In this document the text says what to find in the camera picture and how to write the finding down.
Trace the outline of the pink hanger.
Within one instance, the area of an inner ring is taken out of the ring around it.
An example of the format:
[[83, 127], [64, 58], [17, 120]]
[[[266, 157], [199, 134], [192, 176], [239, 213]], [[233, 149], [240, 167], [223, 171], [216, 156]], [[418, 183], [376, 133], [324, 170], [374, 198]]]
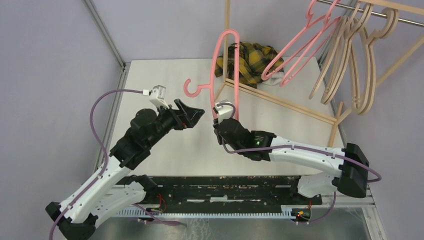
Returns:
[[340, 16], [332, 17], [336, 5], [340, 3], [339, 0], [334, 0], [327, 12], [323, 14], [322, 20], [314, 24], [321, 24], [319, 30], [308, 40], [294, 55], [300, 54], [294, 64], [285, 72], [284, 78], [280, 83], [280, 87], [286, 86], [312, 59], [324, 43], [330, 38], [330, 35], [335, 31], [335, 28], [340, 21]]
[[224, 30], [220, 36], [219, 39], [215, 45], [213, 58], [211, 62], [210, 67], [210, 74], [209, 74], [209, 83], [208, 84], [199, 84], [196, 88], [195, 92], [189, 92], [188, 85], [191, 82], [191, 79], [188, 78], [183, 85], [183, 91], [186, 96], [190, 98], [197, 97], [200, 92], [203, 89], [209, 90], [209, 98], [210, 98], [210, 108], [213, 109], [215, 106], [215, 88], [214, 88], [214, 79], [215, 79], [215, 66], [216, 66], [216, 60], [218, 57], [219, 49], [221, 47], [221, 43], [224, 40], [225, 36], [227, 35], [233, 35], [235, 40], [235, 47], [234, 47], [234, 83], [233, 83], [233, 89], [234, 89], [234, 118], [236, 120], [239, 119], [239, 72], [240, 72], [240, 36], [237, 31], [234, 29], [227, 29]]
[[310, 29], [313, 25], [315, 25], [317, 22], [321, 21], [323, 19], [323, 16], [314, 18], [314, 13], [312, 11], [313, 6], [315, 5], [315, 3], [317, 2], [317, 0], [311, 0], [306, 14], [305, 14], [305, 18], [306, 18], [306, 23], [304, 25], [304, 27], [284, 46], [284, 48], [278, 52], [278, 54], [276, 55], [276, 57], [274, 57], [271, 62], [265, 67], [264, 71], [261, 74], [261, 79], [263, 81], [267, 81], [268, 79], [270, 79], [275, 73], [279, 72], [287, 63], [287, 61], [284, 61], [282, 64], [280, 64], [279, 66], [277, 66], [274, 70], [272, 70], [272, 68], [274, 67], [274, 65], [277, 63], [277, 61], [283, 56], [283, 54], [303, 35], [307, 32], [308, 29]]

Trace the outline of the beige hanger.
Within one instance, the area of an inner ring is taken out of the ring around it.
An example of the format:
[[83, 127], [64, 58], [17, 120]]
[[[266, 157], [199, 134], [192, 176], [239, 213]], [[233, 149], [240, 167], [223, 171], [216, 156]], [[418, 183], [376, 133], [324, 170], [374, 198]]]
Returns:
[[330, 67], [329, 67], [330, 77], [327, 79], [327, 84], [326, 84], [326, 87], [324, 89], [323, 95], [322, 95], [321, 100], [320, 100], [320, 102], [324, 105], [327, 105], [331, 101], [331, 99], [334, 97], [334, 95], [337, 91], [337, 88], [338, 88], [337, 87], [337, 82], [338, 82], [337, 75], [338, 75], [339, 69], [342, 67], [342, 63], [345, 62], [345, 60], [346, 60], [346, 54], [344, 53], [344, 47], [347, 44], [347, 33], [351, 29], [351, 24], [353, 22], [353, 18], [355, 17], [356, 13], [359, 11], [360, 6], [361, 6], [361, 2], [357, 1], [351, 16], [350, 17], [347, 16], [347, 23], [346, 23], [346, 26], [344, 28], [343, 36], [340, 40], [341, 49], [340, 49], [340, 52], [337, 53], [334, 56], [334, 59], [333, 59], [332, 63], [330, 64]]
[[382, 13], [386, 15], [386, 22], [382, 29], [374, 29], [371, 33], [368, 33], [367, 26], [365, 25], [359, 32], [367, 69], [364, 91], [359, 97], [358, 105], [354, 108], [354, 112], [358, 115], [366, 114], [374, 102], [377, 88], [374, 45], [377, 40], [387, 38], [396, 28], [399, 21], [400, 13], [397, 9], [386, 7], [382, 10]]
[[356, 18], [356, 13], [360, 8], [358, 2], [355, 9], [346, 23], [344, 31], [344, 46], [345, 46], [345, 65], [348, 64], [350, 86], [351, 86], [351, 111], [356, 114], [361, 114], [366, 104], [368, 103], [368, 96], [372, 95], [375, 91], [375, 81], [372, 78], [368, 78], [365, 81], [364, 94], [360, 92], [360, 76], [359, 76], [359, 64], [355, 54], [355, 48], [353, 45], [353, 38], [356, 34], [359, 34], [366, 56], [371, 55], [371, 50], [367, 43], [367, 23], [371, 16], [374, 5], [372, 3], [365, 3], [363, 6], [363, 13], [360, 18]]
[[324, 77], [327, 74], [335, 55], [338, 54], [341, 50], [340, 42], [341, 42], [341, 38], [343, 37], [344, 29], [346, 27], [347, 21], [348, 21], [348, 17], [345, 15], [342, 16], [332, 34], [327, 55], [325, 56], [323, 64], [321, 65], [320, 75], [318, 79], [316, 80], [315, 85], [312, 88], [312, 91], [309, 94], [309, 97], [308, 97], [309, 100], [311, 100], [317, 93], [317, 90], [320, 88], [321, 84], [323, 83]]

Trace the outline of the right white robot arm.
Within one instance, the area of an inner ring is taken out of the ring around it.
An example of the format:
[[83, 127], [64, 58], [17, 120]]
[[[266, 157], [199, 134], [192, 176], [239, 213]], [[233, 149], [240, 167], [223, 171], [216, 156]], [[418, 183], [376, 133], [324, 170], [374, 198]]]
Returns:
[[304, 144], [272, 132], [250, 131], [234, 118], [215, 119], [213, 128], [219, 144], [230, 146], [232, 154], [252, 161], [287, 162], [318, 170], [295, 180], [288, 191], [289, 199], [295, 204], [333, 192], [352, 198], [367, 195], [370, 163], [354, 143], [348, 143], [345, 148]]

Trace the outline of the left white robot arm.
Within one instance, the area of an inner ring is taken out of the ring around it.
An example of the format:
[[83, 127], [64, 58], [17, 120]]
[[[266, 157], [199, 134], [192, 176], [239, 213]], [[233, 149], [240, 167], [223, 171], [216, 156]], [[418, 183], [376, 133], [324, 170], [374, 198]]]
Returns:
[[156, 200], [156, 184], [147, 175], [108, 193], [151, 154], [152, 147], [166, 134], [193, 128], [205, 114], [203, 109], [189, 107], [180, 99], [174, 103], [177, 109], [161, 106], [157, 110], [139, 110], [100, 168], [70, 197], [47, 205], [46, 212], [67, 240], [87, 240], [122, 209]]

